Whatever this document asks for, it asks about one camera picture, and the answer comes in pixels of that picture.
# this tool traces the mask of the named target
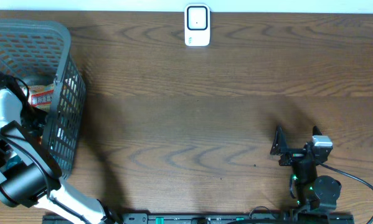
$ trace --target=white button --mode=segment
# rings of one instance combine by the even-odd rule
[[[189,7],[189,29],[205,29],[207,27],[207,9],[205,7]]]

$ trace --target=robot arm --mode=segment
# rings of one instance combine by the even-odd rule
[[[10,207],[45,208],[73,223],[121,223],[61,178],[59,165],[32,136],[43,129],[44,116],[28,104],[13,77],[0,75],[0,200]]]

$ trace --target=wooden table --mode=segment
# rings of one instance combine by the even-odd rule
[[[119,212],[249,212],[296,205],[291,168],[269,155],[318,125],[327,164],[373,184],[373,15],[213,13],[208,47],[186,47],[183,13],[0,11],[68,27],[88,88],[69,182]],[[373,192],[342,183],[339,212],[373,214]],[[44,211],[0,202],[0,223]]]

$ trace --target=wooden tabletop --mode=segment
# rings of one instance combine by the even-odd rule
[[[249,212],[295,206],[290,167],[269,155],[318,125],[327,164],[373,184],[373,15],[212,13],[208,47],[186,47],[183,13],[0,11],[58,21],[87,84],[69,182],[119,212]],[[342,183],[338,212],[373,214],[373,192]],[[45,212],[0,202],[0,223]]]

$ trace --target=black square outline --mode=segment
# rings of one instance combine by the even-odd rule
[[[192,7],[203,7],[205,9],[205,28],[203,28],[203,29],[191,29],[191,28],[189,28],[189,9],[192,8]],[[205,6],[189,6],[186,9],[186,26],[189,30],[206,30],[209,26],[209,10],[208,10],[208,8],[205,7]]]

